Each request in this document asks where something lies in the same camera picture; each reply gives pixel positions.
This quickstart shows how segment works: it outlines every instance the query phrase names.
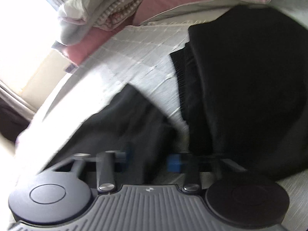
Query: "black round disc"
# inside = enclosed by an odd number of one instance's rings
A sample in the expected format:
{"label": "black round disc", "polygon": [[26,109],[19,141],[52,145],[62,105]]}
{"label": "black round disc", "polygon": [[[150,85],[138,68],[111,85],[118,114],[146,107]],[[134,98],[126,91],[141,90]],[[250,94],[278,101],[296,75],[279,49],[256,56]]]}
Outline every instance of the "black round disc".
{"label": "black round disc", "polygon": [[277,183],[252,173],[231,173],[207,190],[205,201],[224,222],[242,228],[264,228],[282,222],[289,196]]}
{"label": "black round disc", "polygon": [[61,224],[82,214],[91,200],[91,189],[73,173],[43,172],[10,194],[9,207],[31,224]]}

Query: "striped fabric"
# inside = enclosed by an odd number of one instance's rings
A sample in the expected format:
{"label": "striped fabric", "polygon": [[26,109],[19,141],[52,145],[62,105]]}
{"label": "striped fabric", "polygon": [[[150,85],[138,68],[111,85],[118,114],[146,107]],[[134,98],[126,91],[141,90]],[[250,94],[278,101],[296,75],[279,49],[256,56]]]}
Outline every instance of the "striped fabric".
{"label": "striped fabric", "polygon": [[117,0],[106,9],[93,26],[111,31],[130,17],[141,2],[142,0]]}

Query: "mattress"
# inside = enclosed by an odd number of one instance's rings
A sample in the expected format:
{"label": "mattress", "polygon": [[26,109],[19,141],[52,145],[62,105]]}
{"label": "mattress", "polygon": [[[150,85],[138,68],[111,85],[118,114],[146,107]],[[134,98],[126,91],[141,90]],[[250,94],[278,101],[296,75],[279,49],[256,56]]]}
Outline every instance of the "mattress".
{"label": "mattress", "polygon": [[[276,7],[308,28],[308,0],[272,0]],[[178,151],[187,151],[188,129],[181,118],[177,79],[169,53],[189,40],[190,23],[128,26],[93,53],[77,71],[66,75],[19,137],[16,166],[19,183],[38,173],[92,114],[110,102],[126,83],[159,107],[178,130]],[[308,228],[308,171],[280,184],[290,195],[283,225]],[[182,176],[164,173],[157,183],[179,183]]]}

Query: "gray bed sheet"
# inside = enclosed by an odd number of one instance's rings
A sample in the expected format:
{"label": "gray bed sheet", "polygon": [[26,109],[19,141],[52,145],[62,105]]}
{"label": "gray bed sheet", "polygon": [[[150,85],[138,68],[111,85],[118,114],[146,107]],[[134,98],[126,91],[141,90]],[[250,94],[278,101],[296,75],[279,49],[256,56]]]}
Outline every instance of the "gray bed sheet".
{"label": "gray bed sheet", "polygon": [[[276,7],[308,27],[308,0],[272,0]],[[133,84],[167,114],[179,131],[175,147],[187,150],[187,126],[181,118],[177,79],[169,53],[188,41],[190,24],[126,27],[91,55],[55,88],[18,140],[19,183],[39,172],[82,122],[104,108],[126,83]],[[181,184],[183,176],[162,173],[156,183]],[[308,170],[279,182],[290,195],[283,225],[308,228]]]}

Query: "beige wall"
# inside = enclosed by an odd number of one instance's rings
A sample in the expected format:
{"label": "beige wall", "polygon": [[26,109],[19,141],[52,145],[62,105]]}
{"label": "beige wall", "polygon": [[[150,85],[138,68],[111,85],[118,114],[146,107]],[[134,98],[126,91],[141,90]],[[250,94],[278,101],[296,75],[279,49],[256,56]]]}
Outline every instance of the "beige wall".
{"label": "beige wall", "polygon": [[51,50],[22,90],[20,97],[38,109],[66,74],[64,70],[69,64],[70,61]]}

